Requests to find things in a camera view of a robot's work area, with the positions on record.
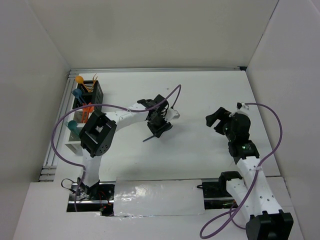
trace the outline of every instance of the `white tabletop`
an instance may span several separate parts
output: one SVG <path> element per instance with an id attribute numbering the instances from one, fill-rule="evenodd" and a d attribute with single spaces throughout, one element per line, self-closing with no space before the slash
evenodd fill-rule
<path id="1" fill-rule="evenodd" d="M 84 80 L 91 80 L 93 75 L 81 74 Z M 103 103 L 123 107 L 158 94 L 165 97 L 178 84 L 182 85 L 175 105 L 181 116 L 171 122 L 173 128 L 147 142 L 142 142 L 151 135 L 146 122 L 117 132 L 110 150 L 102 157 L 101 181 L 218 178 L 221 172 L 237 170 L 228 152 L 227 138 L 207 127 L 205 117 L 219 107 L 233 112 L 237 102 L 255 102 L 244 71 L 105 72 L 97 76 Z M 103 111 L 114 109 L 104 107 Z M 263 157 L 272 149 L 256 106 L 250 106 L 249 117 L 250 139 Z M 82 158 L 64 145 L 60 144 L 58 150 L 69 160 L 81 162 Z M 263 170 L 266 176 L 280 176 L 274 156 L 263 164 Z M 78 175 L 79 169 L 61 168 L 58 164 L 55 179 Z"/>
<path id="2" fill-rule="evenodd" d="M 82 74 L 90 80 L 94 74 Z M 146 122 L 120 130 L 114 136 L 110 150 L 101 161 L 102 181 L 165 180 L 218 178 L 221 172 L 237 170 L 228 153 L 228 141 L 206 126 L 205 116 L 219 107 L 229 111 L 237 102 L 254 102 L 247 76 L 243 71 L 206 72 L 118 72 L 99 73 L 104 103 L 128 107 L 139 99 L 166 96 L 182 84 L 176 104 L 179 120 L 159 139 L 142 143 L 150 136 Z M 250 139 L 263 157 L 271 151 L 259 111 L 250 110 Z M 60 143 L 58 150 L 74 162 L 81 162 Z M 263 165 L 267 176 L 279 176 L 272 156 Z M 188 216 L 102 217 L 97 212 L 66 212 L 69 191 L 61 188 L 62 178 L 76 179 L 80 168 L 58 163 L 54 182 L 31 183 L 14 240 L 56 239 L 153 239 L 197 240 L 202 226 L 225 209 L 206 210 L 205 214 Z M 290 240 L 302 240 L 294 208 L 282 177 L 268 177 L 269 185 L 286 212 L 291 212 L 294 225 Z M 219 218 L 204 232 L 209 234 L 227 219 Z M 236 216 L 240 225 L 245 222 L 241 213 Z M 247 240 L 245 231 L 229 224 L 215 240 Z"/>

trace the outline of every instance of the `yellow ball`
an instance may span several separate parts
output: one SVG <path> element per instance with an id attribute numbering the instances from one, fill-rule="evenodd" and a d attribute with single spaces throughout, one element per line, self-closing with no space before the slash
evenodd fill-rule
<path id="1" fill-rule="evenodd" d="M 84 83 L 84 78 L 82 76 L 76 76 L 75 77 L 75 81 L 78 83 L 78 84 L 83 84 Z"/>

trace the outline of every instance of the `white wall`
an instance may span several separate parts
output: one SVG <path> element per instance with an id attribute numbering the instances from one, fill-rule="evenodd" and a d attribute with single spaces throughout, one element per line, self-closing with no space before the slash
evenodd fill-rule
<path id="1" fill-rule="evenodd" d="M 278 0 L 29 0 L 71 68 L 247 66 Z"/>
<path id="2" fill-rule="evenodd" d="M 279 114 L 276 154 L 306 240 L 319 239 L 320 13 L 315 0 L 280 0 L 247 69 L 256 100 Z M 279 127 L 262 111 L 274 144 Z"/>
<path id="3" fill-rule="evenodd" d="M 0 232 L 13 238 L 38 180 L 69 67 L 23 0 L 0 2 Z"/>

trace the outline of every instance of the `white panel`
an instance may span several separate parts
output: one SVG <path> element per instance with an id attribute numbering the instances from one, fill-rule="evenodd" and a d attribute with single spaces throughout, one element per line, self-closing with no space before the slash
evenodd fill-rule
<path id="1" fill-rule="evenodd" d="M 305 239 L 319 239 L 320 13 L 318 0 L 280 0 L 249 64 L 257 101 L 279 114 L 283 141 L 276 154 Z M 270 140 L 272 114 L 261 111 Z"/>
<path id="2" fill-rule="evenodd" d="M 0 232 L 12 240 L 69 68 L 23 0 L 0 2 Z"/>
<path id="3" fill-rule="evenodd" d="M 29 0 L 72 68 L 247 66 L 278 0 Z"/>
<path id="4" fill-rule="evenodd" d="M 273 195 L 277 202 L 282 206 L 292 206 L 292 202 L 287 191 L 286 183 L 282 177 L 267 177 L 266 178 Z"/>
<path id="5" fill-rule="evenodd" d="M 115 216 L 179 216 L 205 213 L 201 180 L 117 181 Z"/>
<path id="6" fill-rule="evenodd" d="M 82 74 L 85 80 L 94 73 Z M 142 142 L 151 135 L 146 122 L 135 123 L 113 138 L 110 150 L 102 156 L 101 181 L 122 180 L 176 180 L 218 178 L 221 172 L 238 168 L 228 152 L 228 140 L 206 126 L 207 115 L 219 107 L 236 110 L 237 102 L 254 102 L 244 71 L 192 71 L 192 72 L 108 72 L 99 73 L 98 80 L 103 102 L 131 106 L 140 99 L 153 99 L 158 94 L 167 96 L 182 84 L 175 109 L 181 114 L 173 120 L 173 128 L 160 138 Z M 176 95 L 169 99 L 173 103 Z M 114 111 L 104 107 L 103 111 Z M 262 157 L 271 152 L 271 146 L 258 108 L 250 107 L 250 138 Z M 66 146 L 58 150 L 68 160 L 80 163 Z M 275 158 L 264 164 L 266 176 L 279 176 Z M 75 179 L 80 168 L 60 161 L 55 181 Z"/>
<path id="7" fill-rule="evenodd" d="M 274 193 L 287 194 L 277 189 L 283 180 L 277 177 L 279 184 L 270 187 Z M 66 212 L 69 192 L 61 188 L 59 182 L 31 183 L 21 217 L 13 240 L 57 240 L 57 239 L 108 239 L 113 240 L 198 240 L 202 226 L 213 217 L 224 213 L 225 209 L 206 210 L 205 214 L 184 216 L 150 217 L 101 217 L 96 212 Z M 295 217 L 292 206 L 284 206 Z M 227 216 L 211 223 L 204 234 L 219 228 Z M 236 222 L 244 226 L 242 216 L 236 216 Z M 299 223 L 295 218 L 289 240 L 303 240 Z M 215 240 L 248 240 L 246 232 L 232 223 Z"/>

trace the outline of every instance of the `shiny plastic sheet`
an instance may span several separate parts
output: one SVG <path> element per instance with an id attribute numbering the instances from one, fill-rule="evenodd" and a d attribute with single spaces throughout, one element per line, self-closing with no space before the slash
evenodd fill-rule
<path id="1" fill-rule="evenodd" d="M 199 215 L 205 213 L 201 180 L 117 181 L 115 216 Z"/>

